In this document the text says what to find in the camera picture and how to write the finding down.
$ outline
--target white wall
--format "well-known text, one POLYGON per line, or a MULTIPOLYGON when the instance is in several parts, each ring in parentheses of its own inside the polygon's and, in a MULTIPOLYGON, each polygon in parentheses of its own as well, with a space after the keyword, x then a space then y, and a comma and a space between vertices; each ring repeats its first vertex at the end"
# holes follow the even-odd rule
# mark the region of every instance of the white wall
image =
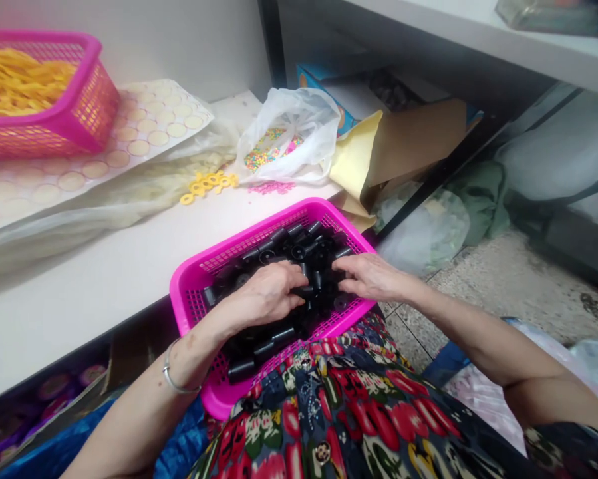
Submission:
POLYGON ((116 84, 168 77, 208 102, 271 86, 256 0, 0 0, 0 28, 90 33, 116 84))

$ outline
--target silver bangle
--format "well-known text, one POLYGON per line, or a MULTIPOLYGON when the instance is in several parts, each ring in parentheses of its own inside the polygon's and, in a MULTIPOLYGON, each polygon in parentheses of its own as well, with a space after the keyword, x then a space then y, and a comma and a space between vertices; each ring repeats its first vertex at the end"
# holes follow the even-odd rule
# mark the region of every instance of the silver bangle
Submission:
POLYGON ((164 376, 166 377, 166 382, 179 394, 194 394, 194 393, 198 393, 199 391, 201 391, 201 385, 197 386, 195 389, 185 389, 182 387, 177 386, 175 383, 172 382, 172 378, 170 377, 170 373, 168 372, 168 369, 170 369, 170 351, 172 351, 172 347, 174 346, 174 343, 176 343, 177 341, 179 341, 181 338, 178 337, 177 339, 175 339, 174 341, 172 341, 170 343, 170 346, 168 346, 168 349, 166 349, 166 361, 164 363, 164 376))

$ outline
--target yellow paper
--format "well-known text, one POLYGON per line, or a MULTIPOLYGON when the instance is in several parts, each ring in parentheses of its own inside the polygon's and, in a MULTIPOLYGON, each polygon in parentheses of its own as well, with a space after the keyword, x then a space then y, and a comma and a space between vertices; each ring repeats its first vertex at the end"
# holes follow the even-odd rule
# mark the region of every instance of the yellow paper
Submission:
POLYGON ((376 223, 376 218, 361 204, 361 192, 370 168, 374 138, 382 117, 383 113, 377 111, 337 141, 330 171, 330 179, 345 190, 335 204, 350 214, 350 221, 361 232, 376 223))

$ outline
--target pink basket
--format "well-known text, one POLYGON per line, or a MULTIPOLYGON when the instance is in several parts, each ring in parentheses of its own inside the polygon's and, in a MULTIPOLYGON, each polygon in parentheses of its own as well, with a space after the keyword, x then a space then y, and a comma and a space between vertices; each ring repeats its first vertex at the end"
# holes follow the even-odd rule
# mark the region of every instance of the pink basket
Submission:
MULTIPOLYGON (((212 277, 231 258, 239 256, 263 241, 281 226, 301 222, 304 226, 319 220, 336 231, 344 231, 347 245, 356 253, 374 253, 374 249, 331 203, 320 198, 307 198, 285 210, 234 235, 203 253, 190 258, 174 272, 170 281, 170 300, 181 336, 185 335, 202 317, 206 306, 202 289, 212 284, 212 277)), ((374 301, 357 298, 340 313, 321 323, 309 341, 320 337, 337 336, 346 331, 374 305, 374 301)), ((227 380, 227 361, 222 353, 215 358, 208 379, 201 389, 201 399, 206 410, 217 420, 228 418, 232 406, 267 373, 280 365, 285 358, 309 341, 298 340, 268 361, 259 374, 251 380, 231 385, 227 380)))
POLYGON ((119 93, 99 61, 101 43, 85 33, 0 30, 0 48, 39 61, 79 65, 62 97, 46 111, 0 117, 0 159, 95 154, 106 147, 119 93))

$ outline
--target concrete floor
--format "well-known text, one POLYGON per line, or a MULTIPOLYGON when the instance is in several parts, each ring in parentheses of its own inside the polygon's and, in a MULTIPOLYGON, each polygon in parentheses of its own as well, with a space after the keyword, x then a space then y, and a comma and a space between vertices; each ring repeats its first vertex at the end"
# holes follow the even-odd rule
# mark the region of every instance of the concrete floor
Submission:
MULTIPOLYGON (((598 338, 598 289, 540 258, 514 230, 466 248, 428 282, 497 316, 516 316, 571 346, 598 338)), ((401 353, 422 372, 447 338, 419 312, 381 303, 401 353)))

